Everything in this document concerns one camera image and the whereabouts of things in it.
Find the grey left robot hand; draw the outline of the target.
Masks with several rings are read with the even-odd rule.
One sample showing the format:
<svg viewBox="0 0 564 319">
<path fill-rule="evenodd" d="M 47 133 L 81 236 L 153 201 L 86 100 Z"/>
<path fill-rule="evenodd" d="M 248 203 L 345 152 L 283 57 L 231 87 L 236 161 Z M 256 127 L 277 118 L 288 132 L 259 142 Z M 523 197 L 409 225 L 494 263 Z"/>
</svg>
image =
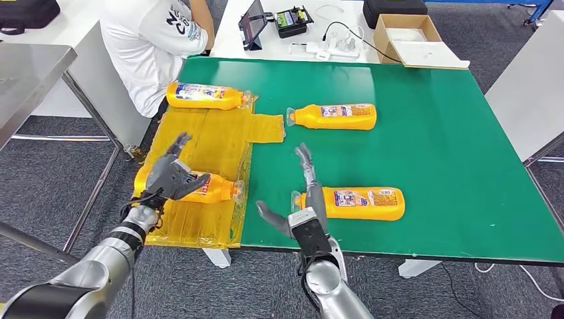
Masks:
<svg viewBox="0 0 564 319">
<path fill-rule="evenodd" d="M 196 174 L 180 159 L 180 154 L 192 136 L 182 132 L 152 166 L 145 182 L 145 192 L 166 199 L 180 200 L 202 188 L 209 180 L 209 173 Z"/>
</svg>

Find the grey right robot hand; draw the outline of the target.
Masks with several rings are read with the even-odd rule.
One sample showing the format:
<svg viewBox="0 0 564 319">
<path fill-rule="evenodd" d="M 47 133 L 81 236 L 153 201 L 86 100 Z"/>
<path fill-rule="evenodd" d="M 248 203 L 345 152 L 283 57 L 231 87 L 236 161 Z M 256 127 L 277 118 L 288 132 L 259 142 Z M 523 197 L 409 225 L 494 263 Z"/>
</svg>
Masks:
<svg viewBox="0 0 564 319">
<path fill-rule="evenodd" d="M 301 225 L 308 223 L 311 219 L 316 219 L 319 222 L 324 236 L 328 237 L 328 218 L 322 185 L 317 181 L 310 150 L 305 143 L 301 143 L 295 148 L 295 153 L 299 157 L 299 163 L 303 170 L 306 184 L 305 207 L 298 210 L 296 213 L 283 217 L 272 211 L 266 202 L 257 201 L 255 204 L 258 208 L 259 215 L 264 221 L 291 239 L 296 239 L 293 229 L 301 227 Z"/>
</svg>

